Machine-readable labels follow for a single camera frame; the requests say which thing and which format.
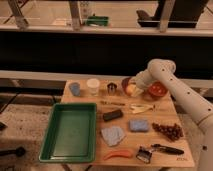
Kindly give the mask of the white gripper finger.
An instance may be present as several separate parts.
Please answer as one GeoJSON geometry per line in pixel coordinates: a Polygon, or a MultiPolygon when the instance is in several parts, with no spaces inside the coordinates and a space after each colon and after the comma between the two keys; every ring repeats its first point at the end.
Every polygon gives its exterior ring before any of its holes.
{"type": "Polygon", "coordinates": [[[133,96],[133,97],[137,97],[137,96],[139,96],[142,92],[143,92],[142,89],[135,88],[135,89],[133,90],[133,92],[132,92],[132,96],[133,96]]]}

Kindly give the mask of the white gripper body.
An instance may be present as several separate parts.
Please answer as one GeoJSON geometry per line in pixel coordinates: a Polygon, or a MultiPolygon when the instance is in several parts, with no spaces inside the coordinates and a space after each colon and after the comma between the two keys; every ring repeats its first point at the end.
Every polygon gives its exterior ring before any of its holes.
{"type": "Polygon", "coordinates": [[[148,71],[141,71],[135,76],[136,87],[139,89],[146,90],[153,82],[154,78],[148,71]]]}

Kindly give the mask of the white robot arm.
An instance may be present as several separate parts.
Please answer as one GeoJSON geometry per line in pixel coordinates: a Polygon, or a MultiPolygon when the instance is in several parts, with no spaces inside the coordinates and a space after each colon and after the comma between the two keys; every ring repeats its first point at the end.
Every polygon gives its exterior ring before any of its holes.
{"type": "Polygon", "coordinates": [[[136,85],[134,92],[142,93],[155,80],[160,81],[204,134],[197,171],[213,171],[213,104],[179,80],[175,70],[172,60],[152,59],[131,79],[136,85]]]}

